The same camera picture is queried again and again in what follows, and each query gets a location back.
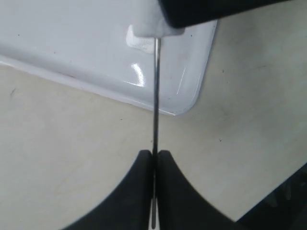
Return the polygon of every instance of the black object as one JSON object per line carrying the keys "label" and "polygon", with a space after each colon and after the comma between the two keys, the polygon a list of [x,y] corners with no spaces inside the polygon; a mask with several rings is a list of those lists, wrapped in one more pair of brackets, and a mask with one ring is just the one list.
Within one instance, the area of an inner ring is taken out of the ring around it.
{"label": "black object", "polygon": [[[65,230],[147,230],[153,157],[139,155],[119,186],[92,212]],[[171,153],[157,155],[156,186],[161,230],[243,230],[205,201],[185,179]]]}
{"label": "black object", "polygon": [[285,0],[159,0],[168,23],[174,28],[205,23],[228,15]]}

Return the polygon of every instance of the metal shaft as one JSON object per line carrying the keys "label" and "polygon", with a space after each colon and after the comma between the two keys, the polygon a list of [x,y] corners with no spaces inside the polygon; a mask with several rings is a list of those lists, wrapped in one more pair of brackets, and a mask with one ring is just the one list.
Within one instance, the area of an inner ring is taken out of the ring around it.
{"label": "metal shaft", "polygon": [[154,107],[153,107],[153,202],[152,202],[152,229],[156,226],[156,182],[155,169],[158,156],[158,138],[159,138],[159,91],[160,91],[160,48],[161,39],[154,40]]}

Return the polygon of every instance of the metal rod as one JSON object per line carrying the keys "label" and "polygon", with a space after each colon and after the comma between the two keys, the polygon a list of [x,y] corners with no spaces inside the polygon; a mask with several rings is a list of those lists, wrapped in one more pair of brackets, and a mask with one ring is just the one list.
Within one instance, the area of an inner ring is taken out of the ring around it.
{"label": "metal rod", "polygon": [[156,226],[156,182],[155,169],[158,156],[158,138],[159,138],[159,91],[160,91],[160,48],[161,39],[154,40],[154,107],[153,107],[153,200],[152,200],[152,229]]}

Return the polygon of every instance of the white plastic tray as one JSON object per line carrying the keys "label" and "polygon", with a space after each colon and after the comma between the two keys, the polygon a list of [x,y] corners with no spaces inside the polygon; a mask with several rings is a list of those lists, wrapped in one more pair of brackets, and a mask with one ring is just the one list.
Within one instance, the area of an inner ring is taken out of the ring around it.
{"label": "white plastic tray", "polygon": [[[131,9],[131,0],[0,0],[0,62],[152,109],[154,58],[126,45]],[[162,40],[162,113],[196,102],[215,27]]]}

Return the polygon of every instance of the table surface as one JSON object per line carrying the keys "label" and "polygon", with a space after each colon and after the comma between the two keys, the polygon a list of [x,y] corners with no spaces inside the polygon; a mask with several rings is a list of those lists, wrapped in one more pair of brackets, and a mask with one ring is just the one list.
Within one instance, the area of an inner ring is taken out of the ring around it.
{"label": "table surface", "polygon": [[[307,2],[222,19],[202,91],[160,117],[194,187],[239,219],[307,162]],[[152,146],[153,113],[0,68],[0,229],[54,230],[95,207]]]}

